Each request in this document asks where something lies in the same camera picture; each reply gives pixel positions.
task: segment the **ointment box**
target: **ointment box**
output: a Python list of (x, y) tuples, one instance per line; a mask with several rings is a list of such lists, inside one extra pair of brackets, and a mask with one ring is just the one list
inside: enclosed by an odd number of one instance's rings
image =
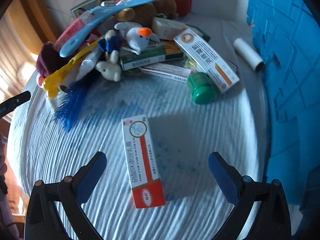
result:
[(146, 114), (122, 119), (125, 156), (136, 208), (165, 205)]
[(190, 29), (174, 38), (179, 48), (193, 59), (200, 72), (206, 73), (219, 88), (226, 92), (239, 81), (239, 77), (211, 46)]

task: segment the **brown teddy bear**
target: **brown teddy bear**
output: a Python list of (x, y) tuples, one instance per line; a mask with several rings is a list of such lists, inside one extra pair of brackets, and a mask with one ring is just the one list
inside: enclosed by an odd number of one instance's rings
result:
[(119, 22), (135, 22), (143, 27), (150, 27), (157, 14), (164, 14), (167, 18), (177, 18), (177, 4), (175, 0), (158, 0), (133, 8), (123, 9), (115, 16)]
[(153, 2), (157, 10), (157, 14), (164, 14), (169, 19), (178, 18), (177, 4), (175, 0), (158, 0)]

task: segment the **lint roller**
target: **lint roller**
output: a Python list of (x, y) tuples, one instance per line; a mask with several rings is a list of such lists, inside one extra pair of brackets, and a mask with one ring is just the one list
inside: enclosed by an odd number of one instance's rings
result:
[(237, 38), (233, 48), (248, 63), (253, 71), (259, 72), (264, 69), (264, 63), (260, 55), (243, 39)]

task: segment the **purple cloth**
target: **purple cloth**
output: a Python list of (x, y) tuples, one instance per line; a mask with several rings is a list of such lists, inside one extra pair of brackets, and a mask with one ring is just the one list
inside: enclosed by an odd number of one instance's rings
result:
[(68, 58), (62, 58), (59, 53), (53, 49), (51, 42), (45, 43), (39, 53), (36, 63), (37, 71), (44, 78), (62, 68), (68, 63)]

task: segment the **yellow plastic toy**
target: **yellow plastic toy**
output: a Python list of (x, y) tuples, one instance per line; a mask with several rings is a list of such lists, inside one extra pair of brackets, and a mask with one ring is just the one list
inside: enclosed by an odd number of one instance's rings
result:
[(62, 83), (63, 79), (69, 73), (69, 71), (75, 66), (80, 64), (87, 54), (92, 51), (98, 45), (98, 41), (102, 38), (99, 38), (92, 44), (88, 45), (81, 51), (79, 51), (67, 65), (63, 66), (61, 69), (57, 70), (53, 74), (47, 76), (43, 81), (43, 90), (47, 92), (47, 97), (50, 99), (55, 98), (59, 93), (59, 86)]

